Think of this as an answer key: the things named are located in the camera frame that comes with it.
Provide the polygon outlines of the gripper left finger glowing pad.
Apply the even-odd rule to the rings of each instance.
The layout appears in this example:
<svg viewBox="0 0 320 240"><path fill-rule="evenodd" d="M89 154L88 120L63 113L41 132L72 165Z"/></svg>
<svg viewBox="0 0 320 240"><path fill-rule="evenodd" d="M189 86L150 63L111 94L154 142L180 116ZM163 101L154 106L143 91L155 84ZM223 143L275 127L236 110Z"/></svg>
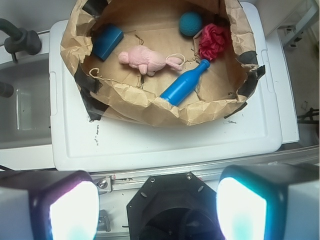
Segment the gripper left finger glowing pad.
<svg viewBox="0 0 320 240"><path fill-rule="evenodd" d="M97 186L85 171L0 173L2 240L92 240L99 210Z"/></svg>

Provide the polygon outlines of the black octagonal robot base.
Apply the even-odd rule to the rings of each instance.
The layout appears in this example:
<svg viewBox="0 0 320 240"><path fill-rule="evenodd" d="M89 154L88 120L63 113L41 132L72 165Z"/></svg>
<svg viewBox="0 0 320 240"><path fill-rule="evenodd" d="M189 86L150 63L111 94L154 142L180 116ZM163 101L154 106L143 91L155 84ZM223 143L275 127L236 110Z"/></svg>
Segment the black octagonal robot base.
<svg viewBox="0 0 320 240"><path fill-rule="evenodd" d="M217 193L191 172L150 176L127 204L132 240L223 240Z"/></svg>

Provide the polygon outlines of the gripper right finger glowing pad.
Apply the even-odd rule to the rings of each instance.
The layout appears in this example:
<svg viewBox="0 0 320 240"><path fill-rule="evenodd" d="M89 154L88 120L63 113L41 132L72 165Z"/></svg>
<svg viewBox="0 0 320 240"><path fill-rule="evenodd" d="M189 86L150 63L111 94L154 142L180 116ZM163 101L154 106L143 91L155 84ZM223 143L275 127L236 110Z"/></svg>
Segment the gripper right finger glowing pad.
<svg viewBox="0 0 320 240"><path fill-rule="evenodd" d="M217 186L216 210L227 240L318 240L320 167L229 165Z"/></svg>

